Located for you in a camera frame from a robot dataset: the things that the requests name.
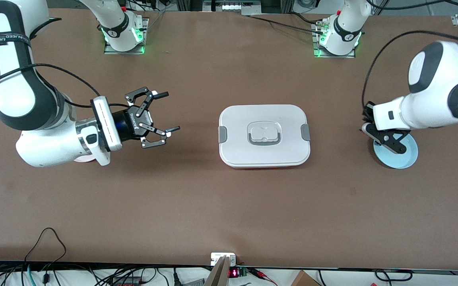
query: metal mounting plate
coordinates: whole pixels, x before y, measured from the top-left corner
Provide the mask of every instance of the metal mounting plate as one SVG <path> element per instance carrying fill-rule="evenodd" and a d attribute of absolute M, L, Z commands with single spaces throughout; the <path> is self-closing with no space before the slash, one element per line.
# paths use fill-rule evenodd
<path fill-rule="evenodd" d="M 211 252 L 211 266 L 215 266 L 218 259 L 223 256 L 228 256 L 231 262 L 230 266 L 236 266 L 236 255 L 232 252 Z"/>

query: digital display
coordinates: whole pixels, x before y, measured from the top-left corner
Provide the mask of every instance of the digital display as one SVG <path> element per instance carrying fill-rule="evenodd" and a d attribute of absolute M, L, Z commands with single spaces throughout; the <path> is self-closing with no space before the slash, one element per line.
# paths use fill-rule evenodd
<path fill-rule="evenodd" d="M 229 268 L 229 278 L 237 278 L 240 277 L 240 270 L 238 267 L 231 267 Z"/>

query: robot logo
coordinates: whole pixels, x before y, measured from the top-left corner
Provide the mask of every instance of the robot logo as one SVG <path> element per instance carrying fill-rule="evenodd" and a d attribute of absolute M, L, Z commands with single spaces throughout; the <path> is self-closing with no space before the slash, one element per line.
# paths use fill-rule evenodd
<path fill-rule="evenodd" d="M 118 36 L 118 33 L 116 33 L 115 31 L 113 30 L 109 30 L 107 32 L 107 34 L 109 34 L 109 36 L 111 36 L 112 38 L 116 38 Z"/>

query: round plate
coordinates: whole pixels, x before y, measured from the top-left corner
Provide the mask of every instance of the round plate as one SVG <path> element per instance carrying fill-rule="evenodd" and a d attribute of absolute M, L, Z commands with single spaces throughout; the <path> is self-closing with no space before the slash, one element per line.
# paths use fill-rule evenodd
<path fill-rule="evenodd" d="M 84 155 L 80 156 L 77 159 L 75 159 L 75 162 L 80 162 L 80 163 L 86 163 L 86 162 L 91 162 L 95 159 L 94 155 Z"/>
<path fill-rule="evenodd" d="M 400 138 L 400 134 L 393 134 L 395 139 Z M 411 167 L 416 162 L 418 158 L 418 145 L 416 145 L 416 141 L 414 140 L 411 134 L 408 134 L 404 139 L 400 141 L 400 143 L 404 144 L 407 148 L 404 154 L 395 154 L 391 152 L 383 145 L 378 144 L 374 141 L 374 153 L 378 157 L 378 159 L 388 167 L 394 169 L 405 169 Z"/>

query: green led light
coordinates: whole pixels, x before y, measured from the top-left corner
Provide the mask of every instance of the green led light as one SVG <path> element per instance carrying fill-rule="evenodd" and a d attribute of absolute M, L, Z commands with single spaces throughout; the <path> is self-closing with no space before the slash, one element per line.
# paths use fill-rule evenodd
<path fill-rule="evenodd" d="M 132 28 L 132 33 L 134 34 L 135 40 L 140 42 L 142 41 L 142 32 Z"/>

